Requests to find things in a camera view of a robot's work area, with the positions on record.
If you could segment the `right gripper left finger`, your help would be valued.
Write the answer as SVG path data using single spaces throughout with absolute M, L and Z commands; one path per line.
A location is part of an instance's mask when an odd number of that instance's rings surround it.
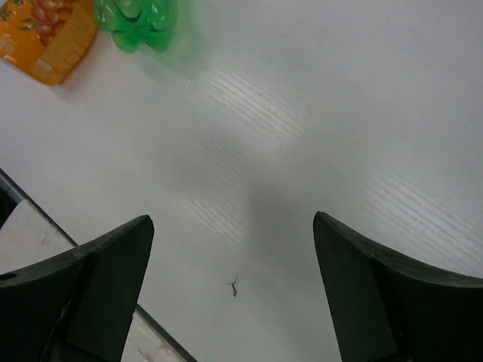
M 154 225 L 139 216 L 1 276 L 3 361 L 120 361 Z

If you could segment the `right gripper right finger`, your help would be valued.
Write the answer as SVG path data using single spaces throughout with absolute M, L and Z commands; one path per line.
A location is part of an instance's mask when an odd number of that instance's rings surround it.
M 480 361 L 482 280 L 413 259 L 326 213 L 315 251 L 343 361 Z

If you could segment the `short orange juice bottle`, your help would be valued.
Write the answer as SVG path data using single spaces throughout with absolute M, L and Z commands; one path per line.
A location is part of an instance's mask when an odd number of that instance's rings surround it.
M 91 1 L 1 2 L 1 58 L 42 84 L 61 83 L 96 34 Z

